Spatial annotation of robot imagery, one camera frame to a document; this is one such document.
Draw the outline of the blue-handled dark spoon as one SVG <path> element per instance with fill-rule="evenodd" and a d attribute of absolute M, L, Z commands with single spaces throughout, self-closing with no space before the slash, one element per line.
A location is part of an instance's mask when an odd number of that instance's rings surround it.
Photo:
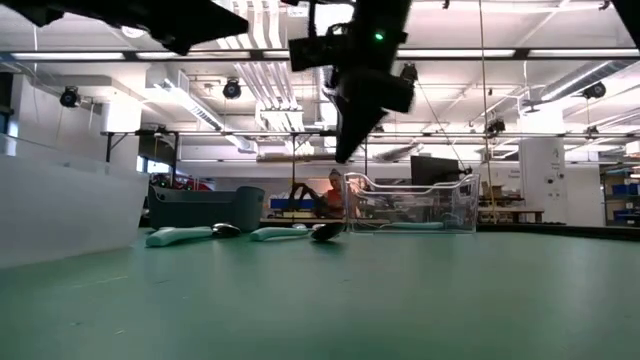
<path fill-rule="evenodd" d="M 329 242 L 338 237 L 344 229 L 343 222 L 316 224 L 312 228 L 310 237 L 314 242 Z"/>

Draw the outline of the clear plastic bin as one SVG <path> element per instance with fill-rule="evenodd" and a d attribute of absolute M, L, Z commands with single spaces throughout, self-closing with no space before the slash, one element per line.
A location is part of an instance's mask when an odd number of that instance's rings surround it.
<path fill-rule="evenodd" d="M 480 177 L 435 185 L 380 185 L 361 173 L 343 177 L 346 227 L 351 232 L 473 233 L 478 219 Z M 442 222 L 440 231 L 386 227 L 393 222 Z"/>

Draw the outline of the gray-blue plastic bin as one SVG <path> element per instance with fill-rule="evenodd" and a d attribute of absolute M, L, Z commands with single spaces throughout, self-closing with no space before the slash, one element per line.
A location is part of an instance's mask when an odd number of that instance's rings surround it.
<path fill-rule="evenodd" d="M 150 186 L 149 222 L 163 227 L 204 227 L 228 223 L 242 232 L 260 226 L 265 191 L 241 186 L 234 191 L 187 191 Z"/>

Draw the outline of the blue crate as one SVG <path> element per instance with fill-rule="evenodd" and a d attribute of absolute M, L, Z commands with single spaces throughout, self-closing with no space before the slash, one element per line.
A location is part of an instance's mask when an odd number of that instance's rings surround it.
<path fill-rule="evenodd" d="M 269 200 L 269 206 L 273 210 L 301 211 L 312 210 L 315 202 L 313 199 L 272 198 Z"/>

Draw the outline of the black monitor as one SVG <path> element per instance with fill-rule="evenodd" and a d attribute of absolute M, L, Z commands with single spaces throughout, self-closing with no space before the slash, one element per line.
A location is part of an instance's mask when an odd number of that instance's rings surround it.
<path fill-rule="evenodd" d="M 411 181 L 413 185 L 435 185 L 442 182 L 458 182 L 461 176 L 472 173 L 462 168 L 457 160 L 430 156 L 412 156 Z"/>

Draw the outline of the shelf with blue bins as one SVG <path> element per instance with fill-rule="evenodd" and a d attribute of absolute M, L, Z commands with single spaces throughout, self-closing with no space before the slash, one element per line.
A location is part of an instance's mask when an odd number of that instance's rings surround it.
<path fill-rule="evenodd" d="M 600 166 L 605 224 L 640 228 L 640 165 Z"/>

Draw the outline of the black overhead frame beam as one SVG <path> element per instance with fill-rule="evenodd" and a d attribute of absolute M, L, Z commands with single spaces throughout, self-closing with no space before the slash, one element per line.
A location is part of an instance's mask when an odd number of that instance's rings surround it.
<path fill-rule="evenodd" d="M 187 55 L 169 51 L 14 51 L 0 52 L 0 62 L 99 63 L 99 62 L 243 62 L 287 61 L 284 49 L 195 50 Z M 399 61 L 486 60 L 640 60 L 634 48 L 401 48 Z"/>

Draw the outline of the green table mat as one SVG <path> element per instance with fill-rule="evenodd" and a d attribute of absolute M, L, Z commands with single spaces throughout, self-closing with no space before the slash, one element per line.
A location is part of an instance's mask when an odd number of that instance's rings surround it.
<path fill-rule="evenodd" d="M 136 245 L 0 270 L 0 360 L 640 360 L 640 243 Z"/>

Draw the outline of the black wall screen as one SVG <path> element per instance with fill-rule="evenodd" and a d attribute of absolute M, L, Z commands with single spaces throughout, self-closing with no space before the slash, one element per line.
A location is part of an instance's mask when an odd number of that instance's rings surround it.
<path fill-rule="evenodd" d="M 139 130 L 134 133 L 138 138 L 138 155 L 154 162 L 176 167 L 180 135 L 175 131 Z"/>

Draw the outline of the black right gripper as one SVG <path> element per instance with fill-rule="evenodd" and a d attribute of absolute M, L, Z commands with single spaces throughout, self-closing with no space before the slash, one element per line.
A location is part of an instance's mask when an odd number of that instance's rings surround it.
<path fill-rule="evenodd" d="M 327 89 L 340 114 L 336 127 L 335 160 L 346 163 L 365 138 L 388 114 L 407 113 L 414 100 L 409 80 L 391 73 L 403 30 L 366 29 L 339 35 L 341 43 L 331 66 Z M 357 108 L 349 102 L 380 108 Z"/>

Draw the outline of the person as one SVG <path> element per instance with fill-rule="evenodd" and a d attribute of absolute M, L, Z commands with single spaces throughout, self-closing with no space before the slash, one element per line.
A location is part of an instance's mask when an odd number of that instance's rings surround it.
<path fill-rule="evenodd" d="M 331 188 L 323 194 L 327 203 L 326 215 L 332 218 L 342 218 L 344 216 L 342 175 L 337 169 L 332 169 L 328 179 Z"/>

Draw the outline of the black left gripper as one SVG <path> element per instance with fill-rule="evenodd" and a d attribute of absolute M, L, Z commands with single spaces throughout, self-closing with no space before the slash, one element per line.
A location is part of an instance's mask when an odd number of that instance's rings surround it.
<path fill-rule="evenodd" d="M 186 55 L 193 46 L 245 34 L 248 21 L 212 0 L 167 0 L 149 11 L 144 24 L 138 0 L 0 0 L 38 28 L 62 19 L 67 13 L 102 21 L 114 28 L 149 32 L 165 49 Z"/>

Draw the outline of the black background rack frame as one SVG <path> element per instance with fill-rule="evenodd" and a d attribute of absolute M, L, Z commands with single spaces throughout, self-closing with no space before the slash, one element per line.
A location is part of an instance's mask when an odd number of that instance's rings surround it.
<path fill-rule="evenodd" d="M 329 185 L 332 169 L 340 173 L 354 169 L 351 160 L 344 164 L 330 161 L 261 163 L 256 158 L 263 140 L 286 141 L 295 145 L 307 141 L 309 133 L 209 131 L 180 133 L 176 167 L 166 172 L 151 172 L 149 185 L 187 191 L 234 191 L 252 186 L 265 191 L 261 220 L 266 217 L 273 194 L 282 194 L 304 179 L 318 177 Z"/>

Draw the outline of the wooden background table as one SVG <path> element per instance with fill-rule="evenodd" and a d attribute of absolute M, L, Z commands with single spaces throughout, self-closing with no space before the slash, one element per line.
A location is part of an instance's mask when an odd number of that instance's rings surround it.
<path fill-rule="evenodd" d="M 544 211 L 526 207 L 481 207 L 478 210 L 479 223 L 529 224 L 541 223 Z"/>

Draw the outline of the frosted white plastic bin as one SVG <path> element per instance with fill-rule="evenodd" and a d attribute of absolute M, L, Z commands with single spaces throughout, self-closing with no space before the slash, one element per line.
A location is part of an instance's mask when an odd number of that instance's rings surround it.
<path fill-rule="evenodd" d="M 0 134 L 0 268 L 125 248 L 148 177 Z"/>

